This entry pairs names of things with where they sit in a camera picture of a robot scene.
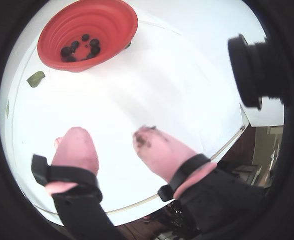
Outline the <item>pink-tipped black gripper finger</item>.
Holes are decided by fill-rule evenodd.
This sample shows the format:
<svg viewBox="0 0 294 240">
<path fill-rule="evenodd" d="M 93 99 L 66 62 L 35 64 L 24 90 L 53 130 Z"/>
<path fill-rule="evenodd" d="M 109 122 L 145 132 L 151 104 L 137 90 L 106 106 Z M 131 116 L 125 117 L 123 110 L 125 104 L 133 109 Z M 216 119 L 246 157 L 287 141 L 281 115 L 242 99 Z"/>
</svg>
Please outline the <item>pink-tipped black gripper finger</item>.
<svg viewBox="0 0 294 240">
<path fill-rule="evenodd" d="M 99 160 L 93 140 L 82 127 L 69 129 L 56 139 L 52 163 L 34 154 L 31 171 L 45 187 L 67 231 L 77 240 L 123 240 L 100 203 Z"/>
<path fill-rule="evenodd" d="M 179 201 L 202 233 L 233 224 L 256 211 L 263 188 L 248 185 L 220 170 L 203 153 L 197 153 L 178 139 L 143 126 L 133 135 L 137 156 L 166 185 L 160 198 Z"/>
</svg>

